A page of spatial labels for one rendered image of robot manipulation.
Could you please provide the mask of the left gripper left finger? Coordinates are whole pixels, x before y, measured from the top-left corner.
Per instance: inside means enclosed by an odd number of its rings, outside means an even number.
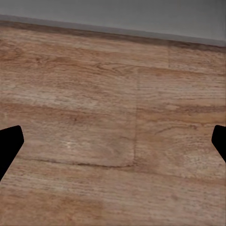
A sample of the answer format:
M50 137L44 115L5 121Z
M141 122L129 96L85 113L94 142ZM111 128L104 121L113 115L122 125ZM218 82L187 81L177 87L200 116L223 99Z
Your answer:
M24 136L19 125L0 131L0 181L24 144Z

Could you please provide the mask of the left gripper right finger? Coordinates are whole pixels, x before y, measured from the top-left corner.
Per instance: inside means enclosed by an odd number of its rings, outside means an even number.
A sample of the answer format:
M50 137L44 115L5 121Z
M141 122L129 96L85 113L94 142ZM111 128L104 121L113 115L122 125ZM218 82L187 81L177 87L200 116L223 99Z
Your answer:
M226 162L226 127L215 126L211 141Z

